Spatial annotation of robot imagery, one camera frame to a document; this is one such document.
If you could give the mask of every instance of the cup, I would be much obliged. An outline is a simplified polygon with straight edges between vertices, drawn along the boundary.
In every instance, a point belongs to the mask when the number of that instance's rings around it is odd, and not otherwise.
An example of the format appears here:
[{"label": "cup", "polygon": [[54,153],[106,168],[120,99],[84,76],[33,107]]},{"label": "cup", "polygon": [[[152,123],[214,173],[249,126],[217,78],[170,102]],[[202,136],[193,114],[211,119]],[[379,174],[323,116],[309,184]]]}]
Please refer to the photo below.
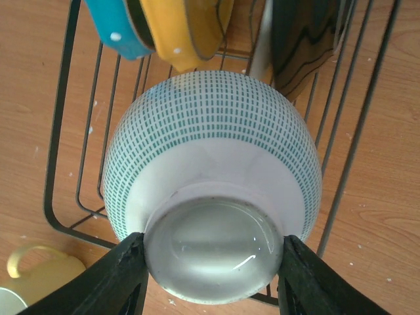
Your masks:
[{"label": "cup", "polygon": [[[34,249],[47,251],[53,258],[38,264],[31,270],[20,271],[20,261]],[[11,279],[0,285],[0,314],[19,313],[85,270],[85,266],[79,259],[52,247],[27,245],[18,248],[7,261],[7,272]]]}]

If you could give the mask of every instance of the ceramic bowl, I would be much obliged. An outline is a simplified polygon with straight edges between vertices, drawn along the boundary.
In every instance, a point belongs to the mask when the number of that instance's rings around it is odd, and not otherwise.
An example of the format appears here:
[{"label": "ceramic bowl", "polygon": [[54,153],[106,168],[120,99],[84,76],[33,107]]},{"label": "ceramic bowl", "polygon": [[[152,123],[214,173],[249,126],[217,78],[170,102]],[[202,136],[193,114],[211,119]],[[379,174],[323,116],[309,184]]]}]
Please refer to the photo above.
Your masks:
[{"label": "ceramic bowl", "polygon": [[288,100],[295,100],[314,73],[333,56],[353,3],[353,0],[273,2],[274,86]]},{"label": "ceramic bowl", "polygon": [[140,0],[159,56],[179,72],[212,58],[225,33],[233,0]]},{"label": "ceramic bowl", "polygon": [[100,40],[128,60],[154,50],[138,0],[85,0]]},{"label": "ceramic bowl", "polygon": [[104,201],[122,240],[145,232],[146,263],[195,303],[246,298],[277,273],[284,235],[309,235],[318,155],[297,110],[238,73],[172,77],[122,117],[106,156]]}]

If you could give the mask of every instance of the table surface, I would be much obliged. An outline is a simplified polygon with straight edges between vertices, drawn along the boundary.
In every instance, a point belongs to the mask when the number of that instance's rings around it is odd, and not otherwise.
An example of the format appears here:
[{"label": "table surface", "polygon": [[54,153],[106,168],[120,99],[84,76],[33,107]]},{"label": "table surface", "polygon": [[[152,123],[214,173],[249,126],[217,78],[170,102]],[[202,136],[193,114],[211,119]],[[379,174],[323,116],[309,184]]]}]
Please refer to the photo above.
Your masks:
[{"label": "table surface", "polygon": [[[359,1],[343,71],[327,117],[320,156],[324,155],[345,74],[367,1]],[[337,188],[348,147],[392,1],[376,1],[348,92],[332,156],[324,178],[322,208],[308,241],[315,249]],[[43,188],[53,118],[56,82],[69,1],[2,0],[0,2],[0,283],[7,279],[7,257],[18,246],[44,243],[80,258],[87,266],[106,250],[54,231],[43,216]],[[248,49],[246,17],[249,0],[236,1],[229,29],[230,49]],[[341,202],[324,259],[356,289],[393,314],[415,314],[420,308],[420,2],[403,1],[385,58],[371,111]],[[74,192],[98,38],[82,3],[73,52],[62,142],[58,158],[54,208],[64,224],[80,216]],[[89,137],[87,172],[81,200],[100,206],[96,196],[101,132],[110,97],[116,54],[104,49],[93,132]],[[316,134],[334,68],[332,57],[322,68],[308,120]],[[203,68],[214,68],[217,60]],[[163,81],[169,66],[152,57],[146,88]],[[228,61],[225,69],[244,64]],[[114,114],[131,103],[138,62],[121,61]],[[297,101],[304,113],[309,94]],[[117,119],[112,121],[112,130]],[[82,224],[81,231],[115,241],[104,219]],[[22,268],[42,261],[31,254]],[[245,300],[202,306],[176,299],[150,280],[144,314],[278,314],[270,306]]]}]

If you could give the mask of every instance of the dish rack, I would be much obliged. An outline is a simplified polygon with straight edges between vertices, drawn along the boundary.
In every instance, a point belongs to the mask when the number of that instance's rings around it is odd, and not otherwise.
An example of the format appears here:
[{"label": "dish rack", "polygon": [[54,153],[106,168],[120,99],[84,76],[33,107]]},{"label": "dish rack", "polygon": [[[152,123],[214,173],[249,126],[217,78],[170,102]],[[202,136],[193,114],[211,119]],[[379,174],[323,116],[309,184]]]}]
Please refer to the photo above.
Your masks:
[{"label": "dish rack", "polygon": [[[249,38],[251,42],[250,52],[231,51],[230,49],[228,49],[228,42],[225,37],[224,43],[222,44],[222,49],[217,53],[216,57],[214,57],[214,59],[217,61],[218,69],[225,70],[228,61],[233,60],[233,61],[243,64],[244,67],[243,67],[242,73],[248,74],[250,64],[253,58],[253,51],[255,50],[255,34],[254,33],[255,33],[255,30],[258,29],[258,28],[255,29],[255,27],[253,26],[253,21],[257,19],[254,16],[254,10],[256,7],[256,3],[260,3],[260,2],[264,3],[264,0],[262,1],[249,0],[249,16],[248,16],[249,25],[248,26],[249,26]],[[324,131],[324,127],[326,125],[326,119],[330,111],[331,103],[333,102],[333,94],[336,90],[338,77],[339,77],[341,66],[343,63],[343,57],[347,49],[348,38],[352,32],[352,23],[354,20],[354,15],[356,12],[356,7],[358,6],[358,2],[359,2],[358,0],[354,0],[354,5],[351,8],[348,26],[343,36],[342,49],[340,53],[338,54],[338,57],[335,63],[335,69],[333,70],[331,85],[329,86],[329,91],[327,94],[325,106],[322,111],[319,127],[318,127],[317,132],[313,135],[317,147],[320,143],[320,140]],[[390,16],[389,16],[389,19],[388,19],[388,22],[387,22],[387,25],[383,34],[382,42],[378,50],[375,65],[371,73],[371,78],[366,89],[366,95],[362,104],[362,109],[360,110],[358,122],[354,130],[354,134],[351,140],[351,145],[348,150],[345,165],[343,167],[343,171],[339,179],[339,184],[335,192],[335,196],[333,198],[333,203],[328,213],[327,222],[325,224],[324,230],[322,232],[322,237],[318,245],[317,254],[319,256],[322,256],[324,254],[328,237],[333,227],[335,216],[339,210],[340,200],[345,189],[345,185],[346,185],[349,173],[350,173],[350,169],[352,167],[352,162],[353,162],[353,159],[354,159],[357,147],[358,147],[358,143],[360,141],[360,137],[362,136],[362,129],[364,127],[364,123],[369,112],[369,106],[373,98],[373,92],[375,90],[376,82],[377,82],[381,65],[384,59],[387,44],[390,39],[392,28],[396,21],[398,7],[400,6],[401,2],[402,2],[401,0],[394,0],[392,9],[390,11]],[[327,140],[325,155],[324,155],[324,159],[322,160],[322,174],[323,175],[327,168],[327,163],[329,161],[331,149],[335,140],[337,128],[339,126],[341,113],[345,105],[348,88],[352,80],[352,74],[356,65],[356,61],[358,59],[360,47],[362,45],[362,39],[364,37],[366,26],[368,24],[369,17],[373,8],[373,3],[374,3],[374,0],[369,0],[367,2],[366,11],[364,13],[364,19],[362,20],[360,32],[358,34],[358,38],[354,47],[354,52],[352,54],[350,66],[348,67],[348,72],[346,74],[346,79],[343,85],[342,94],[340,97],[340,101],[338,103],[337,111],[335,113],[335,119],[334,119],[333,126],[331,129],[331,134]],[[109,101],[109,106],[108,106],[108,115],[106,117],[106,123],[104,126],[104,132],[102,136],[103,137],[102,150],[101,150],[98,174],[97,174],[97,180],[96,180],[96,183],[97,183],[96,194],[99,201],[102,202],[102,206],[97,207],[97,208],[87,207],[81,202],[81,198],[80,198],[80,195],[83,191],[82,182],[83,182],[83,174],[85,172],[85,166],[86,166],[86,156],[87,156],[87,152],[89,151],[89,135],[92,132],[91,123],[93,120],[93,111],[94,111],[94,107],[96,106],[96,100],[95,100],[96,87],[97,87],[98,77],[100,73],[99,70],[100,70],[100,65],[102,61],[102,55],[103,55],[104,50],[106,49],[103,47],[102,43],[99,43],[98,45],[96,64],[94,66],[94,73],[93,73],[91,95],[89,98],[89,103],[87,105],[88,108],[87,108],[86,124],[84,128],[84,133],[83,133],[83,144],[80,151],[81,158],[80,158],[79,172],[78,172],[78,177],[77,177],[77,186],[75,189],[77,205],[74,207],[74,209],[71,209],[71,210],[66,209],[66,211],[74,211],[74,213],[77,212],[78,213],[77,216],[78,217],[81,216],[81,217],[71,224],[64,224],[63,222],[60,221],[60,219],[56,215],[57,208],[53,206],[53,197],[57,196],[56,189],[54,189],[54,184],[56,184],[56,177],[57,177],[57,172],[58,172],[59,147],[62,143],[62,135],[61,135],[62,122],[63,122],[63,117],[64,117],[65,103],[66,103],[66,93],[68,90],[69,74],[70,74],[70,70],[72,69],[72,54],[73,54],[73,49],[74,49],[75,36],[77,33],[76,26],[77,26],[77,21],[79,20],[80,7],[81,7],[81,0],[70,1],[68,23],[67,23],[67,28],[66,28],[65,38],[64,38],[64,48],[62,52],[62,63],[60,67],[60,74],[58,76],[56,104],[55,104],[54,116],[53,116],[53,121],[52,121],[51,142],[50,142],[50,147],[49,147],[49,158],[48,158],[46,183],[45,183],[44,213],[45,213],[48,223],[57,231],[63,232],[69,236],[73,236],[80,240],[84,240],[86,242],[90,242],[95,245],[110,249],[115,245],[114,242],[95,236],[93,233],[79,230],[79,227],[82,226],[82,224],[86,224],[86,222],[88,221],[90,222],[90,226],[94,226],[96,222],[99,221],[95,219],[100,219],[100,218],[107,219],[106,214],[104,214],[105,208],[103,206],[101,181],[102,181],[102,168],[104,166],[106,147],[110,139],[114,100],[116,97],[116,87],[117,87],[119,69],[120,69],[120,64],[121,64],[121,57],[119,55],[116,57],[116,61],[115,61],[114,77],[112,79],[112,90],[111,90],[110,101]],[[138,61],[138,71],[137,71],[134,89],[133,89],[133,97],[132,97],[133,100],[136,99],[139,95],[141,95],[146,89],[148,76],[150,75],[150,73],[154,72],[153,65],[152,65],[153,58],[157,58],[157,56],[156,55],[147,56]],[[174,74],[175,74],[175,70],[172,68],[172,66],[169,67],[169,70],[167,72],[167,77],[169,78],[173,76]],[[316,73],[314,75],[314,79],[312,81],[311,86],[307,87],[307,90],[308,90],[307,98],[304,100],[304,103],[302,103],[303,101],[302,97],[299,97],[297,101],[293,103],[293,105],[295,106],[297,105],[296,102],[300,104],[304,104],[305,109],[304,109],[303,117],[305,121],[308,121],[308,118],[310,116],[310,110],[313,104],[314,95],[318,87],[319,75],[320,75],[319,72]],[[251,298],[258,300],[262,303],[278,306],[278,300],[277,298],[272,296],[272,288],[270,285],[267,286],[266,293],[258,293],[252,296]]]}]

